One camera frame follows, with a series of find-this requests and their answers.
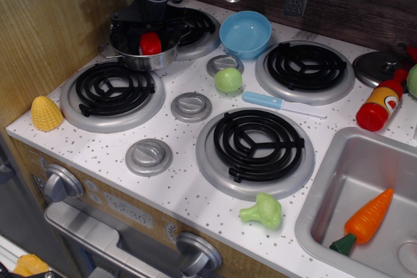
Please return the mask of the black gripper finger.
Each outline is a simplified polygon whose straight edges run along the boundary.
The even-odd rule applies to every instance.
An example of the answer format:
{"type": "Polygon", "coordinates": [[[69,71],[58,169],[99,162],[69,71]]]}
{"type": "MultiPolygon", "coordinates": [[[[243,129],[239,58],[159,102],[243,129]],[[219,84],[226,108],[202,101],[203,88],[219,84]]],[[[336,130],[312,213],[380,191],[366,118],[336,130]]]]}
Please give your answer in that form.
{"type": "Polygon", "coordinates": [[[126,33],[126,43],[128,53],[131,55],[140,55],[140,34],[134,31],[126,33]]]}
{"type": "Polygon", "coordinates": [[[164,31],[160,32],[159,35],[163,53],[178,48],[181,39],[181,32],[179,30],[164,31]]]}

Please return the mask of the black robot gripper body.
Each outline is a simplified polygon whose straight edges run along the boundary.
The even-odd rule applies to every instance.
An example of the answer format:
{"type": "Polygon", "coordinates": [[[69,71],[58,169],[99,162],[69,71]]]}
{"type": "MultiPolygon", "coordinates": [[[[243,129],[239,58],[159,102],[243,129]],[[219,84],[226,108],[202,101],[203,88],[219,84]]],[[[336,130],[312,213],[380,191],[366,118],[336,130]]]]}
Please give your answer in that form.
{"type": "Polygon", "coordinates": [[[184,29],[188,11],[170,0],[134,0],[111,15],[110,35],[142,35],[184,29]]]}

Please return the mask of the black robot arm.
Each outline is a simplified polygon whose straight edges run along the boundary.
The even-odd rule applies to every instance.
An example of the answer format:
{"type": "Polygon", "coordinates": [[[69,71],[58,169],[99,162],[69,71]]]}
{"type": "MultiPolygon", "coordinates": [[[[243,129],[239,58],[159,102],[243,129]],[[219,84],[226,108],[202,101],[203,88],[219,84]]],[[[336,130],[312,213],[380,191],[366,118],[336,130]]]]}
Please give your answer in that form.
{"type": "Polygon", "coordinates": [[[121,41],[121,51],[152,55],[165,50],[174,33],[186,27],[186,14],[172,0],[133,0],[111,16],[111,41],[121,41]]]}

